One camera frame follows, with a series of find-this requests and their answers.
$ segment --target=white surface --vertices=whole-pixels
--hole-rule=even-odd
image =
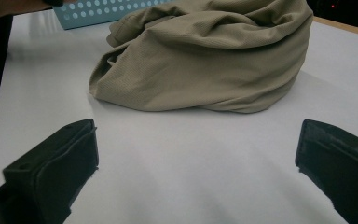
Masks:
[[[0,185],[19,156],[93,118],[100,170],[65,223],[346,223],[295,155],[304,119],[358,135],[358,35],[313,23],[295,86],[267,111],[146,113],[88,94],[110,50],[108,25],[64,31],[52,11],[15,18],[0,91]]]

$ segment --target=crumpled fabric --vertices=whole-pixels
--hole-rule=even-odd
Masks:
[[[176,0],[110,26],[95,98],[143,111],[254,113],[293,86],[313,14],[306,0]]]

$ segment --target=dark background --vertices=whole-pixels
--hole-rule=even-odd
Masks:
[[[307,0],[307,2],[317,17],[358,27],[358,0]]]

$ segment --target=beige cloth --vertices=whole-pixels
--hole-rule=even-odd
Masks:
[[[110,26],[90,93],[143,111],[252,113],[292,87],[310,37],[306,0],[176,0]]]

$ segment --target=blue plastic basket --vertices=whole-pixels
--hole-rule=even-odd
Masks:
[[[54,7],[63,29],[73,29],[109,21],[118,21],[135,10],[172,0],[78,0],[75,3]]]

